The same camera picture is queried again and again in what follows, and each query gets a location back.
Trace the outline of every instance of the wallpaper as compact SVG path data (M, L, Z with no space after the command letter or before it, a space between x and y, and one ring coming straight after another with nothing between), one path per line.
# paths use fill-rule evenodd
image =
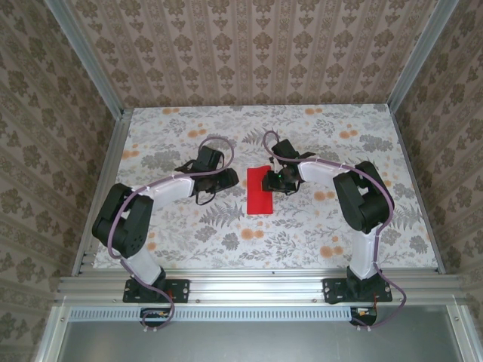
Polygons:
M125 107L385 103L435 0L69 0Z
M43 1L0 2L0 360L30 360L113 120Z
M396 113L442 258L483 326L483 2L460 1Z

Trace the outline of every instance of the gray floor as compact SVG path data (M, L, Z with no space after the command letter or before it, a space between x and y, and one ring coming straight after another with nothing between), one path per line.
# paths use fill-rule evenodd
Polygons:
M183 322L157 333L144 333L132 322L71 323L59 360L455 362L461 357L444 307L407 307L369 333L348 322Z

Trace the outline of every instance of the red sponge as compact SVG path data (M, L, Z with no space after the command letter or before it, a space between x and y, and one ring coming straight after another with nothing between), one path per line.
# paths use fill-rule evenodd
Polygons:
M262 179L270 170L270 166L247 169L248 215L270 215L273 213L272 193L262 190Z

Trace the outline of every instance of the floral table surface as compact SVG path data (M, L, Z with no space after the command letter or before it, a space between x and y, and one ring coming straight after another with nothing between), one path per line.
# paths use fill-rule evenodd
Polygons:
M269 164L267 130L300 153L357 164L374 163L395 201L383 232L382 267L437 266L414 186L386 105L226 106L135 109L117 182L150 183L195 158L213 135L235 145L240 183L205 206L175 202L151 218L147 247L165 268L340 268L352 255L350 227L334 188L304 183L290 197L274 195L274 213L246 214L248 167ZM221 141L210 143L229 157ZM95 267L120 267L100 245Z

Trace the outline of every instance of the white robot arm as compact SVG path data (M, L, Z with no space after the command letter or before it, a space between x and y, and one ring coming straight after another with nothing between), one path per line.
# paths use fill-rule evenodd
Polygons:
M392 202L392 207L394 202L376 167L368 161L356 165L355 169L366 175L362 177L354 169L349 170L339 164L335 166L335 163L332 166L318 162L317 158L309 158L314 156L313 153L300 155L288 140L277 142L271 154L277 157L282 169L278 172L268 171L262 181L264 191L291 195L304 182L335 186L344 219L352 228L352 258L347 269L347 279L323 280L326 302L374 301L374 295L378 295L379 301L392 300L390 290L386 292L389 285L381 278L374 263L377 261L377 229L389 218L386 197ZM367 176L380 187L376 187Z
M113 258L120 259L121 264L139 279L140 283L132 281L131 287L126 289L135 287L139 290L143 294L142 302L155 302L159 298L157 293L146 290L143 284L159 290L163 290L166 284L164 269L151 257L145 245L152 212L191 196L195 196L199 204L200 192L212 194L211 201L218 192L236 185L238 176L232 168L227 168L228 164L222 170L217 169L220 159L224 160L222 152L202 146L196 160L176 169L185 175L180 173L160 180L144 187L143 191L140 191L143 188L130 188L121 183L109 191L92 227L92 234L108 247Z
M319 183L327 187L334 186L336 176L348 172L313 161L300 162L297 166L303 181ZM368 279L377 273L373 263L376 230L377 228L372 228L368 234L352 230L352 258L349 268L359 279Z

